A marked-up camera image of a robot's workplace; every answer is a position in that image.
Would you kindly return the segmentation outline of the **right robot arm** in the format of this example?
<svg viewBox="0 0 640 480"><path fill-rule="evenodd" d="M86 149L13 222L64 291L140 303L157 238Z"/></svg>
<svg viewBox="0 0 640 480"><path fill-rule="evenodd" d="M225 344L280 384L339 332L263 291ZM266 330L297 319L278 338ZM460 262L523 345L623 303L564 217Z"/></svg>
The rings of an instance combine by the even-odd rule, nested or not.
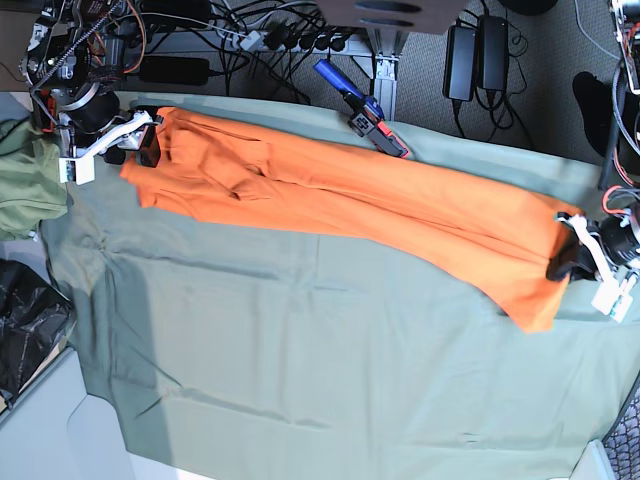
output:
<svg viewBox="0 0 640 480"><path fill-rule="evenodd" d="M351 124L367 148L185 105L124 111L111 88L121 65L95 65L90 46L118 7L56 3L74 27L54 36L54 18L43 17L22 65L37 108L61 132L62 182L93 181L102 156L142 207L201 222L368 239L481 286L603 279L605 226L570 194L586 185L584 166L413 127L396 133L327 61L318 71L356 104Z"/></svg>

